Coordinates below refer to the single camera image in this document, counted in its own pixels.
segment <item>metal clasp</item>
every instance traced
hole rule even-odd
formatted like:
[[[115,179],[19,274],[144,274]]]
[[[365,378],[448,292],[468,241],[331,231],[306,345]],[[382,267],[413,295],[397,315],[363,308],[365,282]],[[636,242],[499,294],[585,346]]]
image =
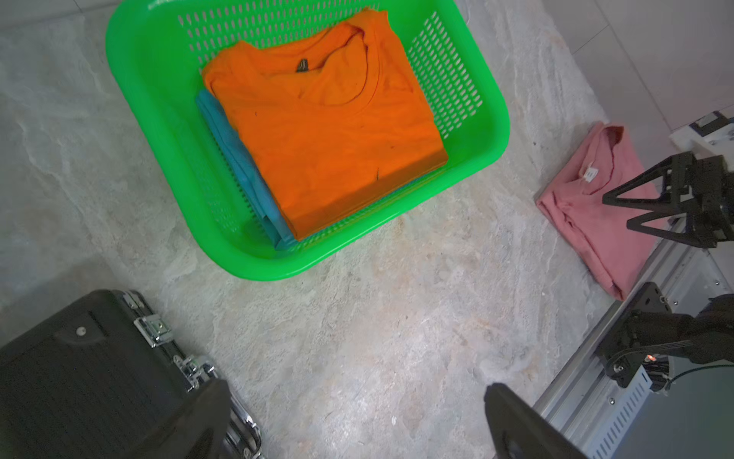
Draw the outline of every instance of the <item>metal clasp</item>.
[[[173,331],[158,314],[138,317],[133,323],[150,347],[158,347],[173,341]]]

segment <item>cable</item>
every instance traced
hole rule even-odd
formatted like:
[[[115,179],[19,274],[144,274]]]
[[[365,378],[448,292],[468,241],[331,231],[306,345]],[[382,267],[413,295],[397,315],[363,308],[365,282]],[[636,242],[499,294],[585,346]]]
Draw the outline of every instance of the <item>cable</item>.
[[[684,339],[682,341],[674,341],[672,343],[652,344],[650,346],[634,347],[632,349],[620,350],[607,361],[604,367],[607,373],[614,372],[614,365],[619,361],[619,359],[626,355],[637,353],[663,354],[667,350],[680,349],[682,347],[689,347],[691,345],[693,345],[693,343],[690,340]]]
[[[689,373],[695,373],[699,372],[702,369],[710,369],[710,368],[733,368],[734,365],[708,365],[708,366],[699,366],[698,368],[693,368],[687,371],[684,371],[683,373],[680,373],[679,375],[676,375],[673,379],[668,380],[668,383],[665,385],[665,390],[670,390],[670,386],[679,378],[682,376],[686,376]]]

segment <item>marble floor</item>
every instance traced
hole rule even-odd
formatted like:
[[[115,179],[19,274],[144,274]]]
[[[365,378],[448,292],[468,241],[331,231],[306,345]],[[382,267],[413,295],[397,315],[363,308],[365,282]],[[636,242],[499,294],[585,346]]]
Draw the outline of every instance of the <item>marble floor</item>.
[[[211,355],[269,458],[488,458],[611,304],[534,197],[606,116],[541,0],[458,1],[512,119],[494,165],[285,281],[201,251],[106,63],[114,7],[0,32],[0,344],[101,287]]]

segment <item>black suitcase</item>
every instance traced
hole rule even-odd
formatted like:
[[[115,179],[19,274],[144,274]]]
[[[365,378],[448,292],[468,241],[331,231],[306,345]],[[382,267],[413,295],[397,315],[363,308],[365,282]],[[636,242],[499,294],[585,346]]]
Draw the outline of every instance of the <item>black suitcase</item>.
[[[142,295],[98,290],[0,350],[0,457],[258,458],[259,427],[226,387]]]

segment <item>folded pink t-shirt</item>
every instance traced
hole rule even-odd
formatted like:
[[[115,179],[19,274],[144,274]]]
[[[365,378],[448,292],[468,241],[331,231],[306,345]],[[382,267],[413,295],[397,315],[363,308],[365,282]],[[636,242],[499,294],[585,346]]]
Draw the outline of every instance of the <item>folded pink t-shirt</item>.
[[[656,238],[627,229],[627,220],[645,211],[606,206],[601,199],[643,172],[627,129],[598,123],[537,201],[597,282],[618,300],[630,294]],[[653,184],[623,195],[658,196]],[[658,228],[662,224],[653,222]]]

